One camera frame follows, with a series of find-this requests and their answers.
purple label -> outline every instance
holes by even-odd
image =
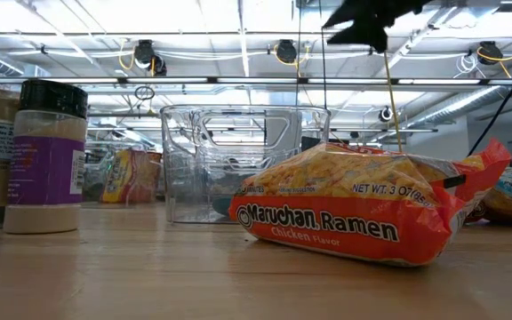
[[[79,204],[83,182],[83,142],[13,138],[8,204]]]

orange ramen package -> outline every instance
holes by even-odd
[[[150,203],[155,200],[161,168],[161,154],[121,150],[108,172],[102,203]]]
[[[229,214],[260,239],[422,266],[451,242],[510,158],[496,140],[461,162],[321,144],[245,180]]]

black jar lid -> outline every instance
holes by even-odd
[[[86,118],[88,93],[70,84],[45,80],[27,80],[21,87],[21,110],[58,112]]]

clear plastic bin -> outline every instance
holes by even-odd
[[[242,181],[301,152],[303,137],[328,141],[329,117],[312,107],[163,108],[168,221],[231,223]]]

wooden table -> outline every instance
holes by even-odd
[[[512,319],[512,228],[465,228],[401,269],[169,225],[159,206],[85,209],[77,232],[0,232],[0,319]]]

